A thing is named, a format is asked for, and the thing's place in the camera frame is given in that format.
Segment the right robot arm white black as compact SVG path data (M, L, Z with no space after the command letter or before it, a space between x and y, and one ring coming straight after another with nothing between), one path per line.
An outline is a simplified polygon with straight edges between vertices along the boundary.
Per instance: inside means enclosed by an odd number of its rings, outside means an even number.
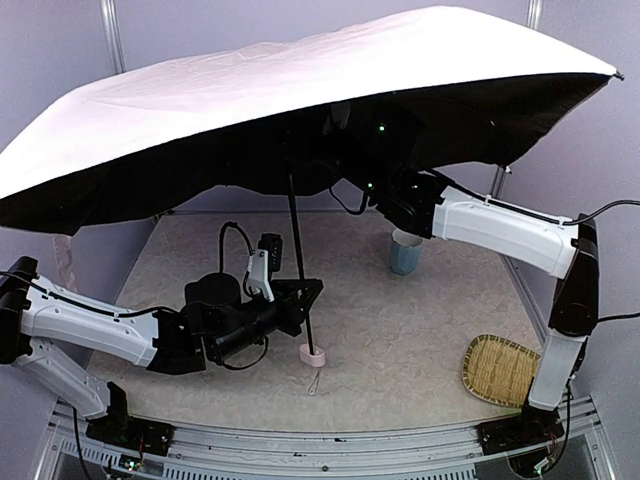
M469 243L532 265L556 279L543 353L526 381L521 413L480 427L485 444L530 444L565 434L558 406L599 317L599 254L594 215L554 217L482 196L439 172L372 177L364 190L396 227L430 239Z

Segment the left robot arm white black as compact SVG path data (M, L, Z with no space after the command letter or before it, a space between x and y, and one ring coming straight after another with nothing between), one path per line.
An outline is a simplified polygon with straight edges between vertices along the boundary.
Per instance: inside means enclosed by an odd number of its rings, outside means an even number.
M1 275L1 361L39 376L87 420L88 437L112 444L144 435L145 423L129 414L121 387L90 375L56 341L165 375L200 372L210 362L230 369L229 357L267 347L275 330L299 335L323 289L319 279L276 279L244 302L239 282L216 272L186 285L179 311L132 311L67 292L36 269L35 259L21 257Z

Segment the pink umbrella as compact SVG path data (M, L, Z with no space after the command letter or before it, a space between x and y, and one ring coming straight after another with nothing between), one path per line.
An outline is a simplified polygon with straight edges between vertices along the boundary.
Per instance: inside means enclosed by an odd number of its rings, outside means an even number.
M1 154L1 223L73 235L220 185L312 196L346 180L374 207L372 177L510 166L616 76L553 37L449 6L168 60L34 119Z

